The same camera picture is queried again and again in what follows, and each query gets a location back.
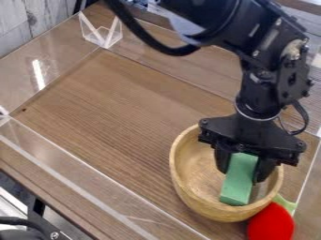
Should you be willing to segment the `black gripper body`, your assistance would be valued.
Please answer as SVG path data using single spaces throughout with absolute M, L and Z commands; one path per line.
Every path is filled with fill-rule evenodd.
M 307 144 L 276 123 L 255 121 L 240 113 L 204 118 L 198 122 L 200 141 L 213 149 L 221 147 L 232 153 L 247 153 L 260 158 L 276 158 L 280 164 L 296 166 Z

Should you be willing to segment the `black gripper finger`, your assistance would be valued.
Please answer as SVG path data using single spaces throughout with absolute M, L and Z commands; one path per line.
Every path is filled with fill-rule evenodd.
M 232 160 L 232 151 L 221 147 L 214 149 L 216 165 L 221 173 L 228 173 L 230 160 Z
M 261 157 L 255 171 L 255 182 L 264 182 L 272 175 L 275 168 L 280 165 L 280 161 L 276 158 Z

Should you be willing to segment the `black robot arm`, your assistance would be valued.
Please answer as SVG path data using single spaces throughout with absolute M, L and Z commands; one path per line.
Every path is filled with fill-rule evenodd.
M 130 31 L 166 55 L 185 56 L 217 46 L 233 52 L 243 69 L 236 113 L 198 122 L 198 141 L 214 149 L 216 166 L 229 171 L 237 153 L 259 157 L 252 174 L 263 182 L 283 164 L 297 165 L 307 144 L 276 120 L 288 107 L 309 122 L 300 99 L 311 95 L 305 27 L 272 0 L 152 0 L 169 12 L 170 24 L 186 44 L 165 45 L 134 19 L 122 0 L 103 0 Z

